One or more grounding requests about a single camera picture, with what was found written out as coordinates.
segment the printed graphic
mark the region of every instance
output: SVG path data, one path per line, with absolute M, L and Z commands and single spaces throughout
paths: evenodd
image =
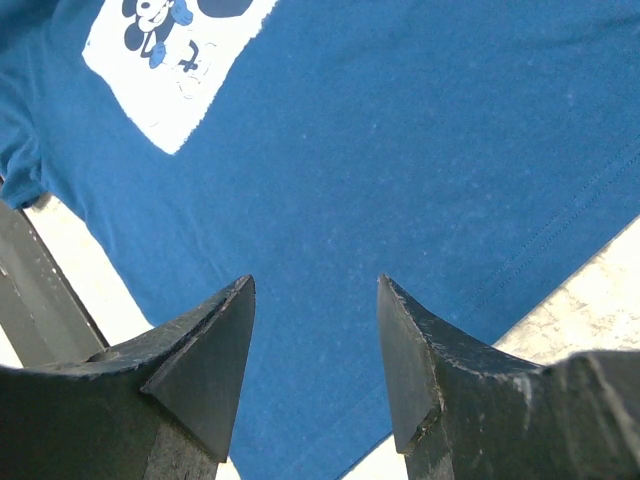
M 133 123 L 174 154 L 277 0 L 105 0 L 82 52 Z

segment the pointed metal tip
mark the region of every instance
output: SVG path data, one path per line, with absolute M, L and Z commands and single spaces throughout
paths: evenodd
M 255 314 L 255 282 L 236 280 L 216 313 L 141 388 L 217 462 L 229 453 Z

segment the shirt sleeve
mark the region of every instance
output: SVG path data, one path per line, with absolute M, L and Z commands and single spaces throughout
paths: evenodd
M 26 208 L 45 192 L 32 115 L 28 45 L 24 36 L 2 37 L 0 33 L 0 175 L 4 180 L 0 198 L 11 208 Z

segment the stitching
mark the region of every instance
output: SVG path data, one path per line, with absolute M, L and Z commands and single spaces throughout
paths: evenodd
M 537 257 L 538 255 L 547 248 L 547 246 L 549 246 L 550 243 L 552 243 L 564 230 L 566 230 L 569 225 L 571 225 L 571 223 L 573 223 L 573 221 L 575 219 L 577 219 L 580 214 L 582 214 L 584 212 L 584 210 L 586 210 L 591 204 L 593 204 L 593 202 L 595 202 L 601 195 L 602 193 L 608 188 L 610 187 L 613 183 L 615 183 L 618 178 L 631 166 L 633 165 L 636 160 L 638 160 L 638 158 L 640 158 L 640 153 L 637 154 L 636 156 L 632 157 L 625 165 L 623 165 L 620 170 L 616 173 L 616 175 L 610 179 L 604 186 L 602 186 L 600 189 L 598 189 L 598 191 L 589 199 L 588 202 L 586 202 L 580 209 L 578 209 L 572 216 L 570 219 L 568 219 L 558 230 L 556 230 L 546 241 L 545 243 L 543 243 L 536 251 L 535 253 L 533 253 L 533 255 L 531 255 L 522 265 L 520 265 L 516 270 L 513 271 L 513 273 L 511 275 L 509 275 L 506 279 L 504 279 L 500 285 L 498 285 L 498 287 L 495 288 L 495 290 L 493 290 L 493 292 L 489 295 L 487 295 L 484 300 L 482 302 L 480 302 L 478 305 L 476 305 L 475 307 L 473 307 L 472 310 L 470 310 L 466 315 L 464 315 L 460 321 L 464 322 L 465 320 L 467 320 L 469 317 L 471 317 L 471 315 L 473 315 L 474 313 L 476 313 L 478 310 L 480 310 L 482 307 L 484 307 L 489 300 L 491 300 L 492 298 L 494 298 L 496 295 L 498 295 L 498 293 L 500 293 L 501 290 L 504 289 L 504 287 L 507 286 L 507 284 L 509 284 L 516 276 L 520 275 L 520 273 L 529 266 L 529 264 L 531 264 Z M 606 170 L 611 164 L 612 162 L 609 162 L 609 164 L 607 165 L 607 167 L 605 167 L 603 170 L 600 171 L 600 173 L 597 175 L 601 175 L 602 172 L 604 170 Z M 580 190 L 580 192 L 583 192 L 587 187 L 591 186 L 594 182 L 595 178 L 590 181 L 584 188 L 582 188 Z M 539 237 L 540 234 L 542 233 L 541 230 L 538 234 L 535 235 L 535 237 L 533 237 L 529 242 L 527 242 L 527 244 L 525 245 L 525 247 L 527 245 L 529 245 L 533 240 L 535 240 L 535 238 Z M 508 266 L 508 264 L 511 261 L 509 261 L 507 264 L 505 264 L 495 275 L 493 275 L 492 278 L 496 277 L 499 273 L 502 273 L 506 267 Z
M 609 162 L 607 162 L 607 164 L 604 166 L 604 168 L 602 168 L 602 170 L 599 170 L 598 173 L 595 173 L 591 179 L 580 189 L 578 190 L 578 192 L 570 199 L 568 200 L 562 207 L 560 207 L 556 213 L 551 217 L 551 219 L 545 224 L 544 227 L 542 227 L 535 235 L 533 235 L 521 248 L 520 250 L 518 250 L 517 253 L 515 253 L 509 260 L 507 260 L 502 267 L 500 267 L 498 270 L 496 270 L 486 282 L 483 282 L 483 284 L 478 288 L 478 290 L 476 290 L 476 292 L 471 296 L 471 299 L 469 300 L 469 302 L 467 303 L 467 305 L 473 304 L 473 302 L 480 297 L 480 295 L 482 294 L 482 292 L 484 292 L 489 285 L 491 285 L 491 283 L 497 278 L 499 277 L 502 273 L 504 273 L 505 270 L 507 270 L 509 268 L 509 266 L 520 256 L 522 255 L 528 248 L 529 246 L 534 243 L 538 238 L 540 238 L 542 236 L 542 234 L 545 232 L 545 230 L 547 230 L 555 221 L 558 217 L 560 217 L 560 215 L 562 215 L 562 213 L 564 211 L 566 211 L 569 206 L 580 196 L 582 195 L 582 193 L 586 190 L 588 190 L 591 186 L 593 186 L 594 183 L 597 182 L 598 178 L 600 176 L 602 176 L 603 172 L 605 172 L 609 167 L 611 167 L 611 165 L 613 165 L 616 160 L 620 159 L 620 157 L 622 157 L 625 153 L 627 153 L 631 147 L 633 145 L 635 145 L 638 141 L 640 140 L 640 135 L 637 135 L 633 140 L 631 140 L 629 143 L 627 143 L 616 155 L 614 155 L 611 160 Z M 619 174 L 624 171 L 626 168 L 628 168 L 633 162 L 635 162 L 635 160 L 637 159 L 637 157 L 634 157 L 627 165 L 625 165 L 624 167 L 622 167 L 621 171 L 615 176 L 615 178 L 617 179 Z M 602 188 L 606 188 L 608 187 L 612 182 L 614 181 L 614 179 L 610 180 L 604 187 Z M 595 200 L 595 198 L 589 200 L 588 204 L 591 204 L 593 202 L 593 200 Z M 580 210 L 578 210 L 578 212 L 576 212 L 576 215 L 581 212 L 584 208 L 586 208 L 586 205 L 583 206 Z M 571 218 L 571 220 L 569 220 L 569 223 L 572 222 L 573 220 L 575 220 L 574 217 Z M 568 225 L 565 225 L 562 227 L 562 229 L 560 231 L 557 232 L 557 234 L 559 234 L 563 229 L 565 229 L 566 227 L 568 227 Z M 540 250 L 538 250 L 538 252 L 536 252 L 534 254 L 534 256 L 536 256 L 539 253 Z M 491 294 L 489 297 L 486 298 L 485 301 L 483 301 L 480 305 L 478 305 L 476 308 L 474 308 L 471 312 L 469 312 L 467 315 L 465 315 L 464 317 L 461 318 L 461 320 L 464 320 L 466 318 L 468 318 L 471 314 L 475 313 L 481 306 L 486 304 L 486 301 L 495 296 L 495 294 L 497 294 L 497 291 L 500 290 L 501 288 L 503 288 L 504 282 L 502 284 L 500 284 L 500 286 L 496 289 L 496 291 Z

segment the fabric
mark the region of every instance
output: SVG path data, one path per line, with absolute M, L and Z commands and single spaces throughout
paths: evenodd
M 244 479 L 390 432 L 379 273 L 491 343 L 640 212 L 635 1 L 48 5 L 0 30 L 3 199 L 61 198 L 156 325 L 255 276 Z

